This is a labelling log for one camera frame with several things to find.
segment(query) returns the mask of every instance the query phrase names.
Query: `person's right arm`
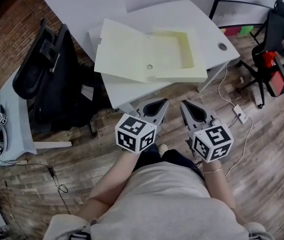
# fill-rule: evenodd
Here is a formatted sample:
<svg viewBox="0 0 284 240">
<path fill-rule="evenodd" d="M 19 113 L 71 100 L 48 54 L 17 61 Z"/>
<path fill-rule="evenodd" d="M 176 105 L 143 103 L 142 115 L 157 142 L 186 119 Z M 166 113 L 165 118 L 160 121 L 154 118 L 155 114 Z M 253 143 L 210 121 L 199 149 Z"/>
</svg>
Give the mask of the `person's right arm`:
<svg viewBox="0 0 284 240">
<path fill-rule="evenodd" d="M 224 175 L 221 162 L 219 160 L 209 163 L 203 161 L 202 164 L 205 185 L 210 196 L 224 202 L 234 212 L 236 221 L 244 225 L 246 221 L 236 211 L 233 192 Z"/>
</svg>

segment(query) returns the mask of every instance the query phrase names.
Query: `wooden floor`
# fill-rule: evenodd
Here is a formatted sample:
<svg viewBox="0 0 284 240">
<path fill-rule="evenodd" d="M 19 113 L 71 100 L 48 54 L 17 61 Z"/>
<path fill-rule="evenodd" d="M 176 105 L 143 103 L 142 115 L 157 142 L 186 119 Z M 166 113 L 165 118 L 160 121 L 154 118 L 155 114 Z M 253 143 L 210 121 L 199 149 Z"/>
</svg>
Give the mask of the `wooden floor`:
<svg viewBox="0 0 284 240">
<path fill-rule="evenodd" d="M 256 45 L 254 40 L 251 37 L 236 37 L 231 41 L 241 57 L 252 65 L 251 50 Z M 235 92 L 235 88 L 241 86 L 241 78 L 245 83 L 251 78 L 246 69 L 229 66 L 227 73 L 221 94 L 239 104 L 247 115 L 253 117 L 253 128 L 244 158 L 230 172 L 227 180 L 232 186 L 239 212 L 248 220 L 263 224 L 276 239 L 284 240 L 284 95 L 273 98 L 266 92 L 266 105 L 259 110 L 256 104 L 261 98 L 257 86 L 241 95 Z M 170 107 L 158 143 L 166 143 L 169 148 L 175 148 L 194 159 L 185 143 L 188 130 L 183 125 L 180 102 L 184 99 L 195 100 L 212 110 L 224 105 L 226 102 L 220 99 L 217 92 L 224 74 L 223 71 L 202 93 L 197 92 L 195 84 L 176 83 L 141 99 L 169 99 Z M 217 109 L 218 118 L 230 124 L 234 119 L 231 109 L 229 104 Z M 114 127 L 121 116 L 111 109 L 100 111 L 93 122 L 98 137 L 92 140 L 85 127 L 35 135 L 35 141 L 70 140 L 73 146 L 21 157 L 28 159 L 29 163 L 54 168 L 59 184 L 65 184 L 68 188 L 68 193 L 62 193 L 62 196 L 72 214 L 81 208 L 94 184 L 119 155 Z M 225 171 L 241 157 L 250 125 L 250 121 L 244 125 L 236 122 L 231 128 L 235 142 L 228 157 L 222 161 Z M 3 179 L 7 182 L 8 193 Z M 30 239 L 42 239 L 51 217 L 66 213 L 47 168 L 40 165 L 0 168 L 0 210 L 17 235 L 26 234 Z M 11 220 L 10 214 L 18 224 Z"/>
</svg>

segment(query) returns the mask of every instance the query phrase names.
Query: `chair backrest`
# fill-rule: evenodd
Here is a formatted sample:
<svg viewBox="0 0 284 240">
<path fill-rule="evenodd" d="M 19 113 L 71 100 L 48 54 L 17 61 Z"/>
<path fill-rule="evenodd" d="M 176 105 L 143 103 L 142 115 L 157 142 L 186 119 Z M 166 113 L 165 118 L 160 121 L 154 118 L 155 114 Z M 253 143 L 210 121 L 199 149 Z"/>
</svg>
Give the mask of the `chair backrest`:
<svg viewBox="0 0 284 240">
<path fill-rule="evenodd" d="M 276 0 L 274 9 L 270 10 L 266 19 L 264 40 L 252 50 L 252 56 L 263 52 L 283 53 L 284 38 L 284 2 Z"/>
</svg>

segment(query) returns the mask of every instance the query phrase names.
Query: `person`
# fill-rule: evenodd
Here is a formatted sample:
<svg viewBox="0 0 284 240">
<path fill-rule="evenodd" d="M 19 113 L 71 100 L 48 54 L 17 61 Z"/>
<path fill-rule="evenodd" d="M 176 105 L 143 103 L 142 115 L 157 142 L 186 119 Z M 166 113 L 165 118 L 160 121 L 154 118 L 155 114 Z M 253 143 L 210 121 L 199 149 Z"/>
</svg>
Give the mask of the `person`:
<svg viewBox="0 0 284 240">
<path fill-rule="evenodd" d="M 273 240 L 237 212 L 219 160 L 203 173 L 175 149 L 123 151 L 76 215 L 55 215 L 44 240 Z"/>
</svg>

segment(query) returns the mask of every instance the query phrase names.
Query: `chair wheel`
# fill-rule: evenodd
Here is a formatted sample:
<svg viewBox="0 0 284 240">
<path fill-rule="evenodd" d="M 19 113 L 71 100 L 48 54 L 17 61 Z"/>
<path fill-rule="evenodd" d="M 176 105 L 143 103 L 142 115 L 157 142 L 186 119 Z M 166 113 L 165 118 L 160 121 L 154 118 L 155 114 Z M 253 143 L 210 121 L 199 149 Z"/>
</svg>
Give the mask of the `chair wheel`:
<svg viewBox="0 0 284 240">
<path fill-rule="evenodd" d="M 235 64 L 235 66 L 236 66 L 237 68 L 241 67 L 241 66 L 242 66 L 242 61 L 240 60 L 238 63 Z"/>
</svg>

